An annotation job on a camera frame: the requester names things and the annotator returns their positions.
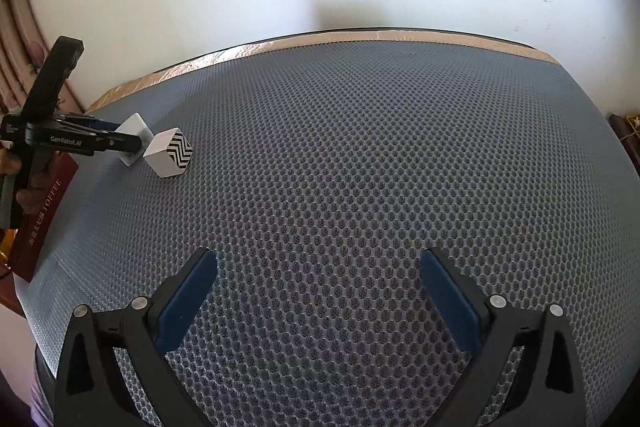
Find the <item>white wall charger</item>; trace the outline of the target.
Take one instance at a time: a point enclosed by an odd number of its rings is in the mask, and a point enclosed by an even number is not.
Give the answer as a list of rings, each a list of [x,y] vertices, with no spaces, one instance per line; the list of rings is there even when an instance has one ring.
[[[148,125],[145,124],[145,121],[139,113],[132,114],[116,131],[120,134],[127,135],[130,149],[127,150],[127,152],[117,153],[120,160],[127,167],[134,165],[134,163],[143,156],[154,139],[154,133]]]

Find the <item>gold red tin tray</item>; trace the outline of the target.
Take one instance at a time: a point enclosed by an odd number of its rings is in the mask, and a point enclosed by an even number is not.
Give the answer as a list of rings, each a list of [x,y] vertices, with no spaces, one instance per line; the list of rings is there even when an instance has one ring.
[[[67,153],[58,155],[54,165],[56,169],[47,197],[37,213],[23,218],[9,253],[8,267],[26,282],[34,277],[40,251],[56,210],[78,169],[77,162]]]

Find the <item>white zigzag cube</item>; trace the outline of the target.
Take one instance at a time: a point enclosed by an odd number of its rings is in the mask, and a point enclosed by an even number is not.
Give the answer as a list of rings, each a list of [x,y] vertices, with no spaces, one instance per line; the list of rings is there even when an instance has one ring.
[[[188,168],[193,148],[179,128],[157,133],[143,159],[160,178],[180,176]]]

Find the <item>beige patterned curtain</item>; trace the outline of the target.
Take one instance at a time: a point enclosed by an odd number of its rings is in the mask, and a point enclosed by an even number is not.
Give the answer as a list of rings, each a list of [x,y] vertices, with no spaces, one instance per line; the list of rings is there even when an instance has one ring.
[[[50,46],[29,0],[1,0],[1,113],[24,105]]]

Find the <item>colourful clutter by wall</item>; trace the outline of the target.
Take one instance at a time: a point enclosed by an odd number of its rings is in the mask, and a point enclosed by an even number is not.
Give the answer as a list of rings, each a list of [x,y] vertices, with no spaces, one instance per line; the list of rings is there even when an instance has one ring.
[[[640,114],[627,116],[611,114],[608,116],[608,123],[620,144],[623,145],[634,169],[640,174]]]

